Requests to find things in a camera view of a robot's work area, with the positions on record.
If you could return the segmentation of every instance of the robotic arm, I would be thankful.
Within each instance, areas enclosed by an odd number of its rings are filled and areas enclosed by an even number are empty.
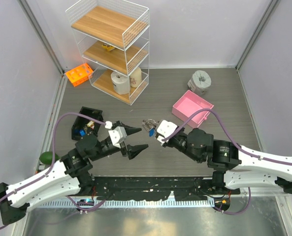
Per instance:
[[[52,171],[45,175],[46,170],[16,184],[0,183],[0,199],[6,194],[15,191],[0,203],[0,213],[4,225],[22,219],[26,212],[32,211],[39,205],[53,199],[68,195],[88,195],[94,185],[88,170],[92,168],[90,161],[121,152],[129,160],[135,158],[148,147],[144,145],[125,145],[124,140],[128,135],[141,131],[124,125],[120,121],[112,125],[109,137],[98,141],[95,135],[85,135],[75,146],[59,161],[54,164]],[[40,176],[45,175],[40,181],[17,191],[20,186],[30,183]]]
[[[237,189],[274,186],[282,187],[284,192],[292,194],[292,156],[268,154],[245,146],[240,146],[242,150],[239,150],[231,142],[214,140],[212,134],[206,134],[198,128],[188,135],[182,128],[164,141],[178,128],[176,124],[166,120],[159,123],[151,119],[145,120],[144,128],[150,134],[153,133],[163,147],[176,148],[197,163],[207,161],[207,166],[215,170],[212,176],[214,187]]]

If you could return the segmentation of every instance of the orange plastic crate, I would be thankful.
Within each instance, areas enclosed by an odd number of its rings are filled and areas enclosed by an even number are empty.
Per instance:
[[[69,81],[74,87],[82,84],[92,77],[93,70],[88,64],[84,63],[70,71],[67,71],[65,75],[68,77]]]

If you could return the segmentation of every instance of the blue object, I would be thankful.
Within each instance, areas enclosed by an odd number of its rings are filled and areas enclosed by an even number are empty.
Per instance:
[[[149,137],[153,136],[154,133],[155,133],[155,129],[149,130]]]
[[[80,130],[79,133],[80,133],[81,137],[86,135],[86,132],[84,130]]]

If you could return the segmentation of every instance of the pink basket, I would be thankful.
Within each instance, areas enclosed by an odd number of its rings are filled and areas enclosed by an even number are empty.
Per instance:
[[[212,109],[213,107],[214,105],[202,99],[192,91],[187,90],[187,92],[173,105],[172,114],[182,121],[186,121],[194,112],[202,108]],[[190,120],[188,125],[192,128],[199,127],[204,120],[207,120],[209,114],[210,112],[201,112],[197,114]]]

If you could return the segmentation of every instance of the white wall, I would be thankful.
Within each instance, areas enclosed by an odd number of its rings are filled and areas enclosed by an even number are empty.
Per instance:
[[[18,2],[0,1],[0,183],[33,174],[59,77]]]
[[[64,67],[80,63],[65,11],[78,0],[28,0]],[[130,0],[150,8],[151,67],[235,66],[270,0]]]
[[[240,72],[263,149],[292,155],[291,0],[280,1]]]

